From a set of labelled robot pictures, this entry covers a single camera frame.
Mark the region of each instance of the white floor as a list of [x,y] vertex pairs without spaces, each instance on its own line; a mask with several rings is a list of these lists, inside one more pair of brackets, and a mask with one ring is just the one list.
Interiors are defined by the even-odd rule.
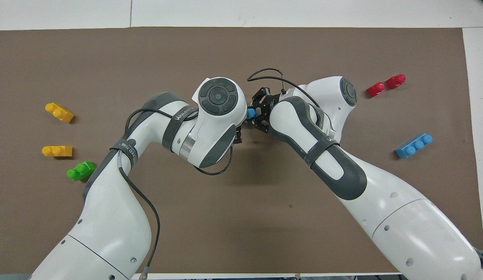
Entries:
[[[130,26],[464,27],[483,215],[483,2],[480,0],[0,0],[0,30]],[[149,276],[150,279],[221,277]]]

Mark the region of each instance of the yellow toy brick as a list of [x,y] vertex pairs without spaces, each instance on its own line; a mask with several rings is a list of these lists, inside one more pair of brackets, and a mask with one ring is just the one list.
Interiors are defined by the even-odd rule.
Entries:
[[62,122],[70,123],[74,114],[56,103],[47,103],[44,109]]
[[42,149],[44,156],[72,156],[70,146],[46,146]]

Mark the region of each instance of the red toy brick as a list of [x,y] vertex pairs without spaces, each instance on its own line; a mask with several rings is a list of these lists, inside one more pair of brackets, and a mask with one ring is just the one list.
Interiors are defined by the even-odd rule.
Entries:
[[369,93],[369,96],[375,97],[378,94],[380,94],[380,92],[382,92],[384,90],[385,90],[385,84],[382,83],[382,82],[379,82],[379,83],[373,85],[372,87],[368,88],[366,91]]
[[393,76],[392,78],[389,78],[387,80],[387,85],[389,88],[393,89],[398,87],[399,85],[402,85],[403,83],[406,82],[406,77],[402,74]]

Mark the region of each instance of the velcro strap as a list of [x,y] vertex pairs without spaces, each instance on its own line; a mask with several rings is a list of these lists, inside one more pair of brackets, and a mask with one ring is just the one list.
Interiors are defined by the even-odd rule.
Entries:
[[117,149],[122,152],[129,158],[131,161],[131,168],[138,162],[138,150],[134,147],[136,145],[136,140],[129,139],[125,140],[124,138],[120,138],[113,144],[110,149]]
[[339,143],[333,140],[329,136],[324,136],[323,138],[319,139],[314,146],[307,152],[306,156],[304,156],[304,161],[310,167],[316,159],[319,158],[331,145],[339,145]]
[[173,117],[170,119],[170,122],[163,133],[162,138],[162,146],[169,151],[172,151],[172,141],[176,136],[181,124],[183,124],[184,120],[194,112],[198,112],[198,109],[191,105],[186,105],[181,110],[179,110]]

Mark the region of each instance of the brown board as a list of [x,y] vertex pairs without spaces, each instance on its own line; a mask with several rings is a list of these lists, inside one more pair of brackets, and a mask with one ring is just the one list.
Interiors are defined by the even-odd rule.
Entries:
[[[152,94],[174,91],[193,103],[197,86],[216,76],[236,81],[248,100],[262,86],[279,92],[278,81],[246,82],[264,67],[297,84],[347,77],[358,105],[341,146],[415,186],[483,248],[459,28],[0,31],[0,273],[32,272],[67,234],[84,184],[66,171],[98,164]],[[404,85],[367,96],[397,74],[406,75]],[[44,111],[51,102],[75,114],[71,124]],[[434,142],[398,159],[394,149],[420,133]],[[218,177],[158,144],[140,158],[130,177],[162,222],[152,272],[396,272],[293,149],[248,126],[242,138]],[[44,157],[45,145],[73,146],[74,156]]]

